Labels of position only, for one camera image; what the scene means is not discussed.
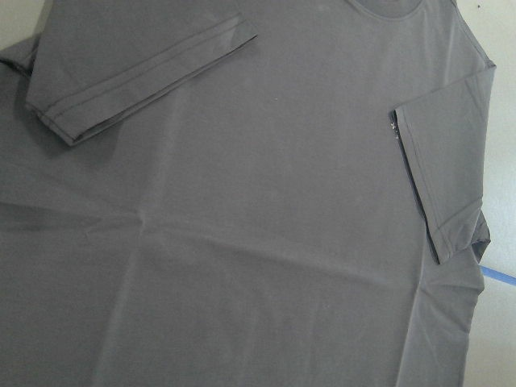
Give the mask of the dark brown t-shirt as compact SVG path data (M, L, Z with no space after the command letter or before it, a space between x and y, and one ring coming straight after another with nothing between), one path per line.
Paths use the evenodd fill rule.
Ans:
M454 1L55 1L1 52L4 386L461 386L495 64Z

